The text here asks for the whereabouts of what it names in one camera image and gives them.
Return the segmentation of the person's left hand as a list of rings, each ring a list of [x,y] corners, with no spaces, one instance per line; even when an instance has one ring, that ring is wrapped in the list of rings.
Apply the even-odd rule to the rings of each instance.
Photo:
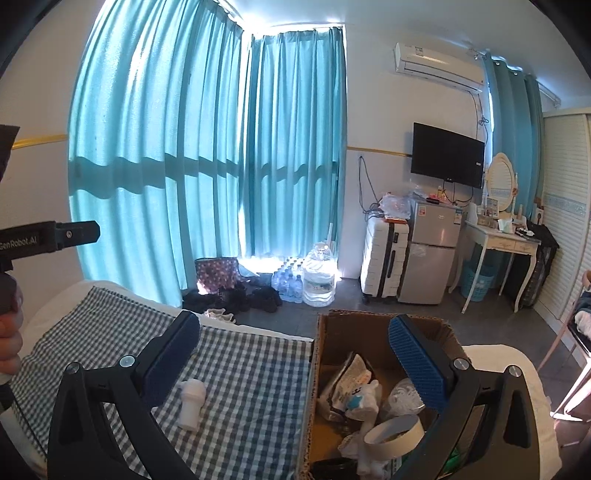
[[[23,325],[23,294],[16,286],[10,310],[1,315],[0,364],[1,373],[13,376],[21,367],[19,352],[23,346],[20,328]]]

